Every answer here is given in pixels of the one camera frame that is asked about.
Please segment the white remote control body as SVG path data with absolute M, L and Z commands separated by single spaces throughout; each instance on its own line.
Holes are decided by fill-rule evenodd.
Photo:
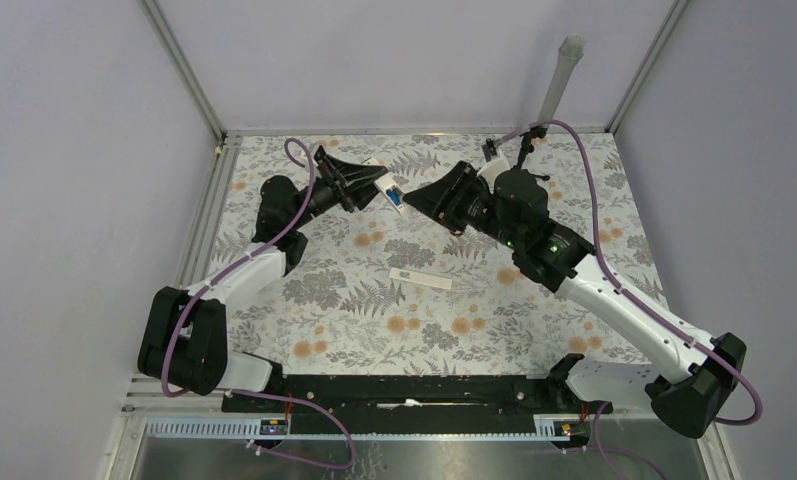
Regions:
M 397 213 L 397 215 L 401 218 L 405 218 L 409 212 L 409 208 L 403 201 L 404 192 L 395 181 L 393 175 L 389 172 L 388 168 L 379 160 L 374 157 L 369 157 L 363 162 L 365 166 L 376 166 L 376 167 L 383 167 L 386 170 L 386 173 L 381 175 L 379 178 L 373 181 L 371 186 L 367 186 L 363 189 L 363 192 L 371 196 L 372 198 L 382 197 L 384 198 L 390 207 Z M 388 189 L 397 189 L 402 193 L 402 204 L 401 205 L 394 205 L 393 202 L 387 197 L 386 191 Z

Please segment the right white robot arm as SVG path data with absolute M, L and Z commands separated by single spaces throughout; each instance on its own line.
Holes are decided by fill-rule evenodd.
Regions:
M 547 386 L 557 410 L 571 412 L 584 401 L 648 405 L 692 439 L 717 421 L 739 383 L 745 342 L 732 333 L 713 336 L 646 298 L 588 240 L 550 217 L 548 193 L 534 175 L 511 169 L 489 183 L 459 162 L 403 201 L 454 235 L 473 228 L 510 248 L 525 277 L 586 309 L 647 358 L 638 374 L 576 361 Z

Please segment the blue battery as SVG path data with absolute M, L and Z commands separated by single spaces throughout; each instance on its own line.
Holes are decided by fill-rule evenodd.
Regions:
M 394 205 L 398 206 L 402 204 L 402 193 L 397 189 L 388 189 L 386 191 L 387 197 L 393 202 Z

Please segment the white remote battery cover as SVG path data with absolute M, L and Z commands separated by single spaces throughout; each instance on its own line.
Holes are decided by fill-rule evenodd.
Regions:
M 391 268 L 389 278 L 441 290 L 451 290 L 453 287 L 453 280 L 450 278 L 399 268 Z

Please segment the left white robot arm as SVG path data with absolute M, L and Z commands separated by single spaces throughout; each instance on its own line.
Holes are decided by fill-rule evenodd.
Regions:
M 271 375 L 271 362 L 234 351 L 228 322 L 298 266 L 308 244 L 303 226 L 334 207 L 364 209 L 388 173 L 383 165 L 341 161 L 324 148 L 304 154 L 307 186 L 297 188 L 284 175 L 263 182 L 255 234 L 238 258 L 187 288 L 164 287 L 155 294 L 137 367 L 160 381 L 165 396 L 246 390 L 262 411 L 283 401 L 285 387 Z

